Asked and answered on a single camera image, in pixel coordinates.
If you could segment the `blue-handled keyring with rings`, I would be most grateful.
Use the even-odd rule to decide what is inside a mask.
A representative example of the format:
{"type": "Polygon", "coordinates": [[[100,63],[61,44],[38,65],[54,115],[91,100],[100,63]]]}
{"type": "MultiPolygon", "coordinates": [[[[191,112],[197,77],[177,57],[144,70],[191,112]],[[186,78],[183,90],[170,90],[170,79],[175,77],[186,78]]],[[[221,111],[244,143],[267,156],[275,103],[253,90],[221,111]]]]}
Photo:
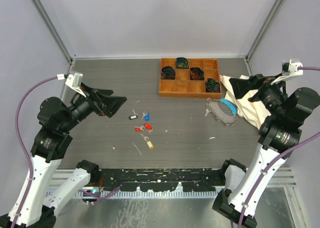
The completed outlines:
{"type": "Polygon", "coordinates": [[[205,107],[209,110],[209,114],[223,125],[233,126],[237,123],[238,115],[236,108],[233,107],[233,105],[230,107],[221,102],[220,99],[208,98],[205,102],[205,107]]]}

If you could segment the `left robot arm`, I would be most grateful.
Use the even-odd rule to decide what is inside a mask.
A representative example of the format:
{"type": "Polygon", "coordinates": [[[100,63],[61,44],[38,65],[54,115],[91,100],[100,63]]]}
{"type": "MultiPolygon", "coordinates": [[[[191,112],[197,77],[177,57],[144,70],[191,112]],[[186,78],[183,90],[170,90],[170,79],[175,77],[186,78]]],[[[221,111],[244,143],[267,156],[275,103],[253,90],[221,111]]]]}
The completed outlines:
{"type": "Polygon", "coordinates": [[[72,175],[49,198],[46,197],[57,167],[72,142],[70,131],[91,113],[111,118],[127,101],[114,96],[112,90],[81,86],[70,106],[59,98],[42,102],[37,115],[41,129],[31,148],[32,169],[28,172],[21,193],[12,210],[0,218],[2,228],[52,228],[61,209],[85,185],[99,183],[99,166],[83,160],[72,175]]]}

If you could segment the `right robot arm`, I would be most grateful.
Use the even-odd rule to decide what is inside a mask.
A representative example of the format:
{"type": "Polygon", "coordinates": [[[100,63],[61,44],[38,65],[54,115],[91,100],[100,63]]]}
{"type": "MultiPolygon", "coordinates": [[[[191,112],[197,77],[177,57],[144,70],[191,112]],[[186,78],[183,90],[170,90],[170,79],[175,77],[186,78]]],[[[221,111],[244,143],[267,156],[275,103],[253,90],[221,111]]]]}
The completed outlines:
{"type": "Polygon", "coordinates": [[[224,162],[219,179],[225,187],[212,208],[240,228],[255,228],[258,202],[275,172],[294,149],[303,145],[300,126],[319,106],[320,96],[307,87],[298,88],[288,96],[284,81],[261,74],[229,81],[236,99],[256,90],[249,102],[262,102],[270,115],[259,129],[260,138],[250,166],[246,168],[234,159],[224,162]]]}

